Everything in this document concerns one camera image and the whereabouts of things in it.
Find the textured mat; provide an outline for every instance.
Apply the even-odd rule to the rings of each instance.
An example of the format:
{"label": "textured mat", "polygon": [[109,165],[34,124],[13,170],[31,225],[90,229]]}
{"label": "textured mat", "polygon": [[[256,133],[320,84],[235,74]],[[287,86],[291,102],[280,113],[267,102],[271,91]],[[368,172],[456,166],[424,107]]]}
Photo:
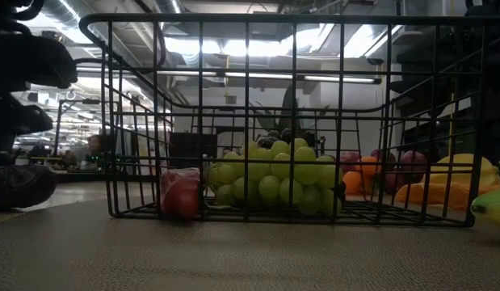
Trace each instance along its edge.
{"label": "textured mat", "polygon": [[113,219],[103,200],[0,223],[0,290],[500,290],[476,230]]}

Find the black wire basket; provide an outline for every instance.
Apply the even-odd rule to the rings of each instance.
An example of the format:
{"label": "black wire basket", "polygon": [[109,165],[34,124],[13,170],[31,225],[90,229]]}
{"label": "black wire basket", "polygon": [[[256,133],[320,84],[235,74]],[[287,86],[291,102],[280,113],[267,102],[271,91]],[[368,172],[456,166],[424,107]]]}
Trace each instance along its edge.
{"label": "black wire basket", "polygon": [[[125,58],[116,53],[116,43],[113,37],[116,23],[148,23],[153,27],[153,65],[146,67],[129,65]],[[250,66],[252,57],[246,54],[242,58],[242,67],[210,68],[205,65],[205,56],[201,51],[198,56],[199,61],[194,68],[162,67],[159,66],[162,63],[160,48],[163,44],[159,28],[161,23],[193,23],[193,27],[197,28],[195,33],[197,33],[200,48],[204,48],[206,41],[204,32],[210,32],[212,30],[210,25],[213,23],[225,23],[225,27],[230,27],[230,29],[239,27],[246,49],[250,47],[250,42],[254,37],[255,25],[273,23],[276,27],[287,27],[292,38],[288,54],[290,64],[283,69],[258,69]],[[296,33],[301,25],[307,23],[332,23],[338,28],[340,58],[337,66],[332,70],[306,69],[300,63],[297,45],[299,40]],[[350,31],[361,24],[384,26],[384,35],[376,40],[377,43],[383,42],[385,49],[382,57],[365,60],[373,65],[374,70],[351,70],[346,63],[352,61],[344,58],[345,44],[348,40],[345,37],[347,36],[345,31]],[[108,35],[103,38],[96,36],[91,28],[94,25],[107,25]],[[427,60],[424,63],[426,70],[410,71],[408,65],[399,70],[393,64],[396,56],[398,60],[398,50],[401,48],[399,45],[401,40],[392,38],[397,26],[405,26],[406,31],[412,27],[424,27],[427,32],[431,32],[430,41],[434,44],[432,51],[429,52],[430,57],[426,57]],[[500,54],[500,36],[491,32],[495,30],[492,27],[499,26],[500,18],[471,17],[88,15],[80,22],[81,30],[94,44],[103,49],[102,59],[98,60],[101,65],[98,72],[100,72],[103,84],[102,133],[116,137],[110,139],[111,148],[106,153],[109,158],[104,159],[109,213],[113,217],[167,219],[169,216],[159,207],[162,202],[162,173],[169,169],[197,167],[199,177],[201,177],[198,193],[200,210],[195,219],[200,221],[470,227],[474,224],[474,218],[469,206],[478,195],[481,182],[481,158],[487,156],[482,146],[484,142],[480,142],[485,138],[482,136],[482,129],[486,126],[485,96],[494,93],[489,76],[498,69],[495,64],[498,64],[496,57]],[[428,52],[424,53],[421,54],[421,58],[428,55]],[[179,96],[163,91],[159,86],[161,76],[187,76],[196,79],[197,104],[180,103],[177,101],[180,99]],[[153,93],[153,107],[146,107],[138,98],[123,92],[122,82],[118,85],[113,84],[114,78],[136,79],[142,86],[145,86],[146,90]],[[238,82],[244,87],[242,105],[208,105],[208,101],[204,98],[205,78],[238,78]],[[287,107],[253,106],[254,102],[250,97],[253,80],[266,78],[280,78],[287,83],[284,91],[286,91],[285,88],[289,88],[286,95],[292,100]],[[402,89],[403,93],[393,95],[393,90],[397,91],[394,80],[406,81],[403,84],[412,82],[413,85]],[[296,89],[300,87],[299,84],[305,82],[335,83],[334,100],[337,101],[338,106],[336,108],[298,108]],[[380,104],[365,109],[347,109],[344,103],[346,100],[344,87],[352,86],[352,83],[359,83],[360,86],[370,86],[366,83],[382,86],[384,95]],[[410,113],[399,111],[398,108],[406,103],[417,101],[414,101],[415,96],[420,97],[417,91],[428,92],[421,102],[426,106],[414,107],[423,109]],[[464,100],[470,101],[471,106],[463,113],[459,108],[459,103]],[[123,103],[129,104],[132,110],[125,111]],[[444,108],[450,108],[452,112],[443,114]],[[133,118],[135,123],[133,128],[125,126],[123,121],[125,117]],[[217,124],[216,121],[220,119],[225,121],[224,127]],[[221,158],[220,154],[224,148],[240,151],[243,146],[248,148],[251,141],[257,140],[263,131],[276,129],[263,124],[268,124],[269,120],[272,124],[277,124],[277,119],[289,120],[286,124],[289,124],[294,136],[300,136],[305,132],[299,124],[308,120],[310,124],[313,124],[313,127],[309,129],[311,148],[318,157],[331,154],[334,160],[270,162],[251,159],[248,163],[249,150],[243,151],[243,158],[239,162],[244,165],[242,175],[244,185],[249,183],[248,168],[251,163],[271,165],[288,163],[290,176],[295,175],[294,169],[299,165],[310,164],[317,167],[333,165],[336,173],[339,173],[339,169],[345,168],[346,171],[355,172],[357,174],[354,175],[361,176],[359,183],[362,184],[360,189],[362,195],[345,195],[345,192],[348,194],[350,188],[355,185],[340,184],[332,188],[332,207],[333,209],[341,208],[340,212],[332,211],[332,214],[326,215],[318,211],[307,216],[293,203],[291,179],[288,185],[290,193],[288,202],[281,203],[279,206],[254,207],[249,203],[248,186],[244,188],[244,199],[229,207],[219,206],[211,187],[208,186],[210,182],[208,172],[212,164],[227,162],[226,159]],[[153,120],[156,122],[149,126],[150,121]],[[228,138],[224,143],[218,142],[219,133],[228,133]],[[144,141],[145,145],[133,145],[132,142],[130,144],[124,140],[125,134],[130,135],[132,139]],[[469,153],[473,153],[473,162],[454,161],[455,154],[463,153],[458,146],[463,136],[471,137],[472,149]],[[291,145],[293,153],[295,152],[294,144],[293,142]],[[445,155],[449,158],[446,162],[438,162],[438,158],[431,156],[431,153],[439,151],[441,144],[447,147]],[[379,153],[392,151],[395,159],[376,158],[371,162],[366,162],[366,159],[343,161],[342,156],[350,152],[360,157],[368,156],[366,149],[371,149],[371,146],[376,146]],[[410,161],[402,157],[405,152],[411,150],[423,152],[425,156],[423,162],[415,160],[415,154],[412,154]],[[365,167],[376,169],[370,185],[364,185]],[[392,192],[387,191],[387,180],[390,175],[396,177]],[[404,200],[399,200],[397,196],[398,175],[403,175],[408,180],[407,183],[404,182]],[[441,183],[444,195],[441,195],[443,201],[440,206],[433,205],[434,193],[430,190],[431,179],[421,179],[421,177],[434,175],[447,177]],[[452,203],[449,202],[454,195],[452,176],[460,175],[468,175],[469,181],[466,183],[467,193],[463,197],[465,207],[462,207],[461,211],[455,211]],[[418,202],[410,199],[410,195],[415,195],[413,194],[415,185],[422,189],[417,194],[419,195]]]}

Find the ceiling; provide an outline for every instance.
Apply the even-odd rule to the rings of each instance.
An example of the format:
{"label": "ceiling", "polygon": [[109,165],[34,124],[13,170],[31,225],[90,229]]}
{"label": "ceiling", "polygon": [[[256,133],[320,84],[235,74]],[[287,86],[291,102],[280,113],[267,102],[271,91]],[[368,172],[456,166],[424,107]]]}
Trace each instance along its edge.
{"label": "ceiling", "polygon": [[[381,14],[393,14],[394,9],[391,0],[374,1],[344,1],[347,5],[331,5],[331,1],[282,1],[265,0],[260,3],[251,3],[245,0],[208,0],[208,1],[181,1],[179,0],[144,0],[146,5],[154,11],[172,13],[173,9],[179,8],[182,12],[190,11],[194,13],[295,13],[306,9],[318,8],[312,13],[344,13],[373,15],[377,11]],[[61,14],[61,9],[70,9],[70,15]],[[142,10],[134,0],[45,0],[45,8],[42,14],[36,19],[26,22],[33,34],[40,35],[44,31],[56,32],[62,37],[63,44],[67,47],[74,59],[100,57],[101,50],[96,48],[86,37],[76,30],[74,19],[69,21],[68,17],[79,18],[89,13],[141,13]],[[197,25],[189,26],[166,24],[164,34],[166,38],[166,49],[168,51],[167,67],[189,67],[197,68],[199,38],[197,36]],[[338,67],[339,64],[339,43],[340,31],[338,25],[325,25],[323,23],[299,26],[298,41],[298,62],[297,69],[300,70],[320,70],[322,67]],[[245,46],[244,26],[234,23],[207,23],[204,26],[204,61],[205,68],[244,68]],[[116,53],[129,60],[133,65],[152,65],[152,28],[147,25],[133,23],[116,23],[114,26],[114,44]],[[250,68],[255,69],[291,69],[291,27],[284,27],[276,24],[259,23],[251,27],[252,37],[250,40]],[[384,27],[359,25],[346,26],[345,44],[346,51],[351,57],[345,60],[345,70],[377,70],[370,65],[365,58],[361,57],[366,53],[363,47],[371,47],[378,36],[384,34]],[[98,68],[94,64],[82,64],[80,67]],[[129,96],[138,96],[142,105],[147,108],[153,107],[153,92],[146,84],[136,78],[129,78],[126,74],[123,80],[123,92]],[[197,103],[198,78],[188,76],[159,75],[159,89],[165,91],[176,103]],[[289,82],[274,80],[273,78],[252,78],[250,86],[253,90],[284,90]],[[309,97],[319,82],[298,82],[299,93]],[[226,86],[236,92],[243,92],[244,78],[205,78],[204,89],[211,92],[223,92]],[[363,85],[363,93],[370,90],[370,85]],[[62,116],[61,138],[66,146],[75,146],[79,143],[86,143],[86,138],[91,134],[99,132],[98,124],[102,120],[100,105],[83,104],[84,99],[100,99],[101,86],[99,74],[88,70],[87,73],[79,74],[79,81],[70,90],[57,90],[54,88],[34,86],[31,92],[38,93],[37,104],[45,109],[54,120],[57,119],[57,106],[62,99],[68,95],[77,101],[75,104],[69,103],[64,106],[67,109]],[[28,94],[16,94],[17,98],[24,104],[32,104],[33,101],[27,98]],[[114,95],[113,101],[119,99]],[[132,111],[132,105],[123,102],[123,111]],[[281,100],[260,99],[266,105],[280,104]],[[224,98],[213,98],[206,101],[209,104],[224,105]],[[134,128],[135,120],[132,116],[123,118],[125,127]],[[144,117],[138,117],[138,124],[144,124]],[[53,142],[54,131],[42,133],[43,137]]]}

